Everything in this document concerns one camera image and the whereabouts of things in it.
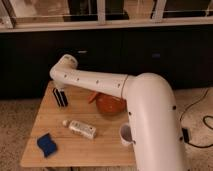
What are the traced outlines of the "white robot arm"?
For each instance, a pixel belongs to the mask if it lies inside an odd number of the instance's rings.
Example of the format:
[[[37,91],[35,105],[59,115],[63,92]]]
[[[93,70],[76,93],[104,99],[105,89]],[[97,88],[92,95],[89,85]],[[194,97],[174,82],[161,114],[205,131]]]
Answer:
[[[127,102],[138,171],[189,171],[173,90],[160,75],[138,76],[82,71],[65,54],[50,69],[58,90],[74,85]]]

